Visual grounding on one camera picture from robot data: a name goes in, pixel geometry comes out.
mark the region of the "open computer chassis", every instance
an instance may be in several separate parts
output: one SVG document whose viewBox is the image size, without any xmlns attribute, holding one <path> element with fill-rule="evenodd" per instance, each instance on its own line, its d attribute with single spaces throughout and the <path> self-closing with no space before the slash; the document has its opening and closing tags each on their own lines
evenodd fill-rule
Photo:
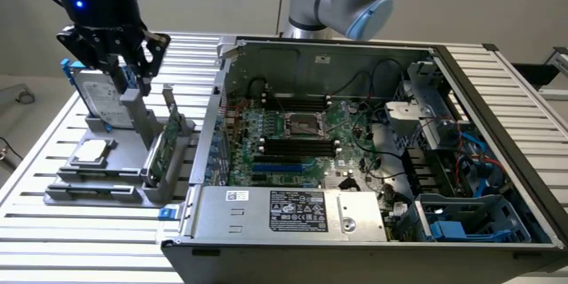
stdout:
<svg viewBox="0 0 568 284">
<path fill-rule="evenodd" d="M 502 283 L 562 266 L 567 214 L 444 46 L 226 37 L 219 54 L 162 245 L 186 283 Z"/>
</svg>

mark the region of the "blue pcie slot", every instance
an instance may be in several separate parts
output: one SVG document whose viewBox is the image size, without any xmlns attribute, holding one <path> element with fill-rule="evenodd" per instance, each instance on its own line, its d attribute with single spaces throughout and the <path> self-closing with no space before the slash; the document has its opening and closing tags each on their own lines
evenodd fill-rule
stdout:
<svg viewBox="0 0 568 284">
<path fill-rule="evenodd" d="M 284 173 L 304 173 L 302 164 L 255 164 L 254 172 L 284 172 Z"/>
</svg>

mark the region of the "aluminum extrusion table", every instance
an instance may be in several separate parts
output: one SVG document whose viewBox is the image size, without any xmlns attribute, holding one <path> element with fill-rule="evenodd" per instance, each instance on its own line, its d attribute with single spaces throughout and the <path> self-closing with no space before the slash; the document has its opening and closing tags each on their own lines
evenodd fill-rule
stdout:
<svg viewBox="0 0 568 284">
<path fill-rule="evenodd" d="M 160 74 L 144 101 L 158 116 L 166 116 L 160 92 L 163 84 L 175 84 L 180 112 L 200 130 L 219 71 L 219 36 L 171 35 Z M 443 45 L 568 212 L 564 120 L 499 52 L 487 51 L 482 45 Z M 176 234 L 178 222 L 159 221 L 158 209 L 43 203 L 46 187 L 87 129 L 86 114 L 75 93 L 0 190 L 0 282 L 182 283 L 156 244 Z M 198 139 L 199 133 L 187 149 L 174 202 L 186 196 Z M 566 283 L 567 278 L 564 268 L 554 274 L 531 273 L 510 283 Z"/>
</svg>

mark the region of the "robotic arm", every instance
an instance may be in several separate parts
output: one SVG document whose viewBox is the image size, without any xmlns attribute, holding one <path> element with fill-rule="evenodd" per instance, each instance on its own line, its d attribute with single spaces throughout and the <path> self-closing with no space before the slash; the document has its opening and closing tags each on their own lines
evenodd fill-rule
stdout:
<svg viewBox="0 0 568 284">
<path fill-rule="evenodd" d="M 119 93 L 128 86 L 119 66 L 123 56 L 142 94 L 148 95 L 151 78 L 158 75 L 171 38 L 148 31 L 138 0 L 60 0 L 60 5 L 74 25 L 60 32 L 58 40 L 88 68 L 100 69 L 112 78 Z M 143 41 L 151 61 L 144 55 Z"/>
<path fill-rule="evenodd" d="M 392 0 L 291 0 L 287 38 L 328 39 L 330 29 L 354 40 L 370 40 L 394 9 Z"/>
</svg>

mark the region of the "warning label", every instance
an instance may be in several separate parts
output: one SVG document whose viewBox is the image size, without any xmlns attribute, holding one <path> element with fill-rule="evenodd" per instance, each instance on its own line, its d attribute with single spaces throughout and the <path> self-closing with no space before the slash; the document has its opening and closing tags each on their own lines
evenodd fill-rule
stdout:
<svg viewBox="0 0 568 284">
<path fill-rule="evenodd" d="M 271 191 L 270 228 L 275 232 L 327 232 L 323 192 Z"/>
</svg>

